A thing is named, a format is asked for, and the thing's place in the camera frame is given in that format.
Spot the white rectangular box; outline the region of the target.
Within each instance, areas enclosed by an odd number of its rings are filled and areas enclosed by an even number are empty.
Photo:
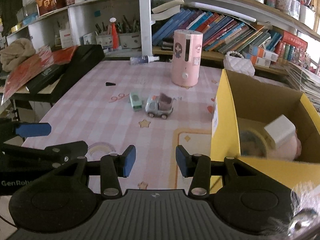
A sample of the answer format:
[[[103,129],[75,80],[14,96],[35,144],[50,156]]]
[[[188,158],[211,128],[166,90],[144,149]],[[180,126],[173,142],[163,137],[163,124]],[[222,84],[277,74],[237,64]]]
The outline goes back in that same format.
[[[280,115],[267,124],[264,130],[274,149],[278,149],[296,133],[295,125],[285,115]]]

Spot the white shelf post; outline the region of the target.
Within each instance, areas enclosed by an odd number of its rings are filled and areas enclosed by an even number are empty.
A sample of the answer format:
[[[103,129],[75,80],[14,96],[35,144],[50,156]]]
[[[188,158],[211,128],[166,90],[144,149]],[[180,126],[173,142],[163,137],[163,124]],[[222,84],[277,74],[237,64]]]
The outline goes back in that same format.
[[[142,55],[152,56],[151,0],[139,0]]]

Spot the small black cap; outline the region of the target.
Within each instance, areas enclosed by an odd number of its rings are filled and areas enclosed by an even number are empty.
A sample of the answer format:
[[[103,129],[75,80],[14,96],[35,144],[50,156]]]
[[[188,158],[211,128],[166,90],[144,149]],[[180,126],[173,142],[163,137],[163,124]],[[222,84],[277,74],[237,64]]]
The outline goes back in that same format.
[[[106,86],[115,86],[116,84],[115,84],[115,83],[112,83],[112,82],[106,82],[105,85],[106,85]]]

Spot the pink cylindrical humidifier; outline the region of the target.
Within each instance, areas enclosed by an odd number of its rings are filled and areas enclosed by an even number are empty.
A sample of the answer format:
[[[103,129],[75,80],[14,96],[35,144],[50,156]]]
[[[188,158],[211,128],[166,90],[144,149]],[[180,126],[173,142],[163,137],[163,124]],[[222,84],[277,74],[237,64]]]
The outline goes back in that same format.
[[[198,83],[203,33],[178,29],[174,32],[171,80],[174,84],[190,88]]]

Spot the row of books lower shelf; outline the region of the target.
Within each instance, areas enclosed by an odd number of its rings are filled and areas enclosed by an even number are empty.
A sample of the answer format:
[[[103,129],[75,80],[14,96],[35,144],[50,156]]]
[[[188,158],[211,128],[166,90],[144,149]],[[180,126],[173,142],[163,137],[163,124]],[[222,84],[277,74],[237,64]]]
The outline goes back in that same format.
[[[152,35],[152,46],[172,51],[175,30],[203,33],[202,53],[225,56],[237,51],[256,66],[262,59],[270,64],[296,61],[305,56],[308,44],[300,37],[276,27],[252,23],[228,14],[192,8],[180,8]]]

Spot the white quilted handbag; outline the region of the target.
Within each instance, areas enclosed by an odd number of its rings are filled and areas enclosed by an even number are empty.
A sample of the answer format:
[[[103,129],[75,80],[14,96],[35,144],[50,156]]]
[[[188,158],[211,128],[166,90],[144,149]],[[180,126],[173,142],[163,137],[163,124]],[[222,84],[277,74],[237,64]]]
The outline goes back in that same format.
[[[254,76],[255,68],[249,59],[244,58],[237,51],[228,51],[223,59],[223,66],[226,70]]]

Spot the green toy piece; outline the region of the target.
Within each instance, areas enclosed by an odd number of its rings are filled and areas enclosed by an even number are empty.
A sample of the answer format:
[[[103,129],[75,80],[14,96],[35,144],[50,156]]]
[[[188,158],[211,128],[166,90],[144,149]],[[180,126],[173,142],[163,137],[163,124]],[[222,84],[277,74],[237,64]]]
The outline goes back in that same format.
[[[131,107],[132,109],[136,112],[136,111],[140,111],[142,109],[142,100],[139,96],[138,93],[136,92],[131,92],[130,93],[130,103],[131,103]]]

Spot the red patterned paper sheet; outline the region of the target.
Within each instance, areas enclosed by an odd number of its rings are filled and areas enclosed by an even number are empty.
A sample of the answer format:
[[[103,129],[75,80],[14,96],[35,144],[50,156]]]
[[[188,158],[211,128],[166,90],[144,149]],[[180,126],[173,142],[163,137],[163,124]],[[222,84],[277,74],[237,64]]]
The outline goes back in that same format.
[[[70,63],[77,48],[78,46],[71,46],[52,52],[49,47],[46,47],[23,61],[8,75],[3,88],[1,105],[7,102],[23,85],[47,68]]]

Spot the grey toy truck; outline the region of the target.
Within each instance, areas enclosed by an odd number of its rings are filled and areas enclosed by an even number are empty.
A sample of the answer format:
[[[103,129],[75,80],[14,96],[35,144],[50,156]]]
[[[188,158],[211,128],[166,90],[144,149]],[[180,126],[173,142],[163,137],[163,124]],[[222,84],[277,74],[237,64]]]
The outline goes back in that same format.
[[[145,112],[151,118],[167,118],[173,112],[173,99],[164,93],[151,95],[148,97],[145,105]]]

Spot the stack of papers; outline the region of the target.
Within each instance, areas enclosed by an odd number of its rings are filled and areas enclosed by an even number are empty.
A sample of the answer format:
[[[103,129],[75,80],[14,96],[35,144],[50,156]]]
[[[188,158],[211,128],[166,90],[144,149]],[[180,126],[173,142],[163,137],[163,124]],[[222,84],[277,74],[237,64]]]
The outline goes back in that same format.
[[[287,72],[287,81],[290,86],[305,93],[319,111],[319,76],[293,63],[288,63],[284,68]]]

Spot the pink plush toy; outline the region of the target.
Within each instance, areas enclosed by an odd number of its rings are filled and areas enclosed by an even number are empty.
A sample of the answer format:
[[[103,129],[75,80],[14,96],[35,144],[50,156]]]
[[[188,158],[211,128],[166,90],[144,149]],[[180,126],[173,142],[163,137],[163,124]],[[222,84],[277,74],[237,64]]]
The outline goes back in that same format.
[[[267,157],[277,160],[293,161],[297,159],[302,152],[302,145],[297,137],[297,134],[293,135],[280,147],[268,152]]]

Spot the spray bottle lying down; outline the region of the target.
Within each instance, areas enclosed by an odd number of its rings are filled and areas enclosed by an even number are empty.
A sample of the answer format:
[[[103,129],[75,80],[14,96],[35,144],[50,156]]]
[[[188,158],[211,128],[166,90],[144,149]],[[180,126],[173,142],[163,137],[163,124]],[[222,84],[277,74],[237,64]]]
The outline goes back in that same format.
[[[155,61],[159,61],[159,56],[139,56],[130,58],[131,65],[148,64]]]

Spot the yellow tape roll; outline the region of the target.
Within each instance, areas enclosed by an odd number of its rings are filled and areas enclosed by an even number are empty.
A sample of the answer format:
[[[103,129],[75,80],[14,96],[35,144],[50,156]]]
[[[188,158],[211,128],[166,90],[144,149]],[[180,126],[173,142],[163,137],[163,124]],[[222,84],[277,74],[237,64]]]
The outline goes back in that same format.
[[[242,129],[239,131],[241,156],[266,158],[271,146],[266,138],[255,129]]]

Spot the beige crumpled cloth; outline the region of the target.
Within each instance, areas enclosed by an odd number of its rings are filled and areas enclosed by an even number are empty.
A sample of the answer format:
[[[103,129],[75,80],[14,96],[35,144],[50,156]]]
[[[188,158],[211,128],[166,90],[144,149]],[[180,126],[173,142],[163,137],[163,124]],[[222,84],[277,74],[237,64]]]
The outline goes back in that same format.
[[[7,48],[1,50],[1,64],[5,72],[13,71],[23,61],[33,56],[36,50],[32,42],[27,38],[19,38]]]

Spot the black keyboard case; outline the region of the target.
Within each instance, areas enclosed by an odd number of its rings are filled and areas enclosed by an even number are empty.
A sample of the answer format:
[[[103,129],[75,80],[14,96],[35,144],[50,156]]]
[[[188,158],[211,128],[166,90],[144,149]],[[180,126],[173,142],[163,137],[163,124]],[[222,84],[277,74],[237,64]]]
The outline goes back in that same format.
[[[56,103],[104,57],[100,45],[78,46],[70,63],[47,68],[23,85],[9,100]]]

